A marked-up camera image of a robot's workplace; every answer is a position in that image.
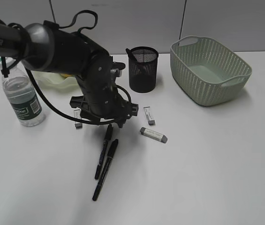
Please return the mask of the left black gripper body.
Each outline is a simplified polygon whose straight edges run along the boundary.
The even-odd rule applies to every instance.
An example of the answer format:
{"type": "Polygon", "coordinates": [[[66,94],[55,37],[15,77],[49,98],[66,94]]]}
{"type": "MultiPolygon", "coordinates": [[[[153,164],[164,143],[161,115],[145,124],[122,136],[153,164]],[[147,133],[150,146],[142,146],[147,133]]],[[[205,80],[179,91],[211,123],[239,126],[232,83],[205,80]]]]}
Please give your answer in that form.
{"type": "Polygon", "coordinates": [[[72,97],[69,104],[81,110],[80,117],[87,119],[87,124],[116,123],[122,128],[126,120],[137,116],[138,104],[132,103],[129,93],[115,83],[122,65],[109,54],[100,53],[75,76],[83,95],[72,97]]]}

